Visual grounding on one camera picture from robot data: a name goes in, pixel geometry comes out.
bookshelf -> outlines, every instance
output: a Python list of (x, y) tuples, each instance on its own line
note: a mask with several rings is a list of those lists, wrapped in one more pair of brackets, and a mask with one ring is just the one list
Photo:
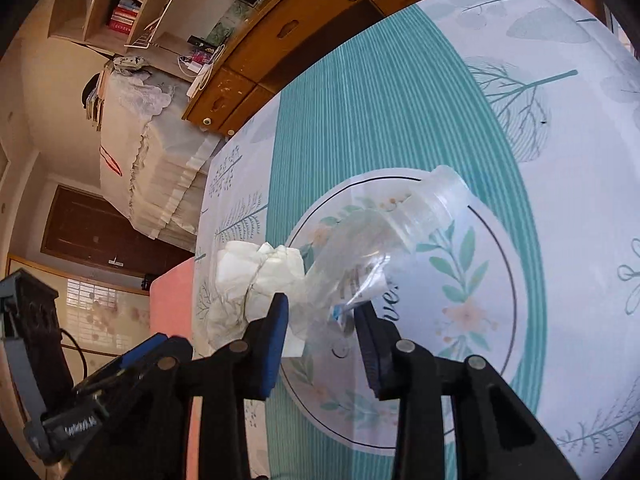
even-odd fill
[(55, 0), (49, 21), (49, 37), (94, 46), (122, 56), (142, 56), (152, 66), (187, 79), (177, 62), (178, 54), (188, 52), (186, 41), (168, 33), (155, 38), (155, 31), (172, 1), (144, 0), (127, 35), (108, 27), (118, 0)]

metal screw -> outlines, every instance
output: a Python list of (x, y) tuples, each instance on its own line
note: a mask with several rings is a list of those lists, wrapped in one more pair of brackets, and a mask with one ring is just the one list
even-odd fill
[(396, 343), (396, 348), (405, 354), (410, 354), (415, 350), (415, 343), (408, 339), (401, 339)]
[(237, 341), (233, 341), (229, 345), (229, 350), (231, 350), (232, 352), (234, 352), (236, 354), (239, 354), (239, 353), (242, 353), (242, 352), (246, 351), (247, 348), (249, 348), (249, 345), (245, 341), (242, 341), (242, 339), (238, 339)]
[(468, 362), (474, 370), (482, 370), (486, 366), (486, 361), (479, 355), (472, 355)]
[(178, 361), (175, 359), (175, 357), (164, 356), (158, 361), (158, 368), (165, 371), (171, 370), (171, 368), (173, 368), (177, 362)]

